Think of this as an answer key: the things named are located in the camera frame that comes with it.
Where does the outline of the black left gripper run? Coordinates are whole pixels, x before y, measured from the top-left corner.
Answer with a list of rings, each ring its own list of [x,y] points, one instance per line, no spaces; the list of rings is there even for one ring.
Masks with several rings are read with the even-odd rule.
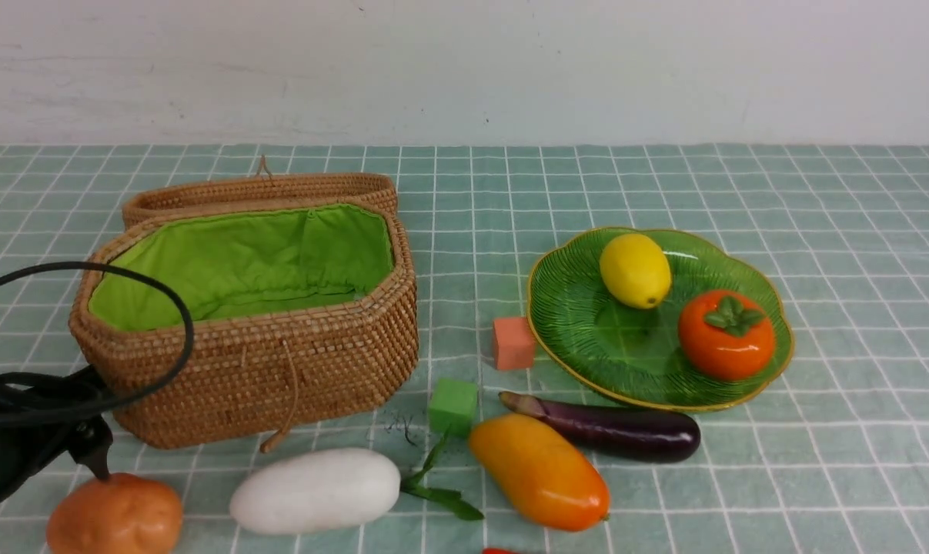
[[[94,398],[95,369],[91,365],[67,376],[31,372],[0,375],[0,414],[74,406]],[[0,426],[0,502],[64,452],[87,467],[95,479],[109,482],[108,455],[114,441],[112,429],[101,415]]]

